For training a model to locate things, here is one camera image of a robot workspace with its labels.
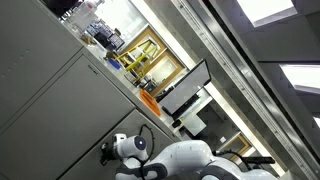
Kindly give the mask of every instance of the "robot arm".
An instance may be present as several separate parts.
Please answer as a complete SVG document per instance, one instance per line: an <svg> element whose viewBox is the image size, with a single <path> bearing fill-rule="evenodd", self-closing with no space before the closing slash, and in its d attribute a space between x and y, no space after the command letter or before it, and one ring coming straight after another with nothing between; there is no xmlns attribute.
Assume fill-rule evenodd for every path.
<svg viewBox="0 0 320 180"><path fill-rule="evenodd" d="M123 154L122 148L132 149L137 152L136 140L132 137L120 143L115 153ZM145 149L137 153L139 157L146 159ZM128 158L132 153L122 156L123 164L117 170L116 179L142 179L140 173L140 162L135 158ZM183 141L166 147L155 159L143 166L145 179L164 179L165 177L179 174L185 171L200 171L203 167L214 160L211 149L203 141Z"/></svg>
<svg viewBox="0 0 320 180"><path fill-rule="evenodd" d="M140 136L114 136L113 154L123 162L117 169L116 180L160 180L183 172L198 172L202 180L276 180L265 170L241 172L232 161L213 156L208 144L200 140L171 144L152 161L142 163L148 160L146 148L147 144Z"/></svg>

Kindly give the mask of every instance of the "ceiling light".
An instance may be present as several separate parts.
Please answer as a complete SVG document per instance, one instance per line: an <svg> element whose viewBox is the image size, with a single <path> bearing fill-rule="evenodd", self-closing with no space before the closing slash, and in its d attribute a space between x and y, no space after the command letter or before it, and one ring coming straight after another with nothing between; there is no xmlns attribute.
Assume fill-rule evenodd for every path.
<svg viewBox="0 0 320 180"><path fill-rule="evenodd" d="M297 13L291 0L238 0L238 3L254 27Z"/></svg>
<svg viewBox="0 0 320 180"><path fill-rule="evenodd" d="M293 86L320 89L320 65L280 65Z"/></svg>
<svg viewBox="0 0 320 180"><path fill-rule="evenodd" d="M313 119L316 121L317 125L320 127L320 118L313 117Z"/></svg>

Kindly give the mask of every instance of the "computer monitor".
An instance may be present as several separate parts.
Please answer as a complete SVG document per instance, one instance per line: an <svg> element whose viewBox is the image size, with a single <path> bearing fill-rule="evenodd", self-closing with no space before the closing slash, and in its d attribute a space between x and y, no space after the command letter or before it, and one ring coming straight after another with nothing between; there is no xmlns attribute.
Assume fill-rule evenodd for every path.
<svg viewBox="0 0 320 180"><path fill-rule="evenodd" d="M207 61L202 59L176 83L175 88L159 104L165 109L166 113L172 115L210 81L211 75Z"/></svg>

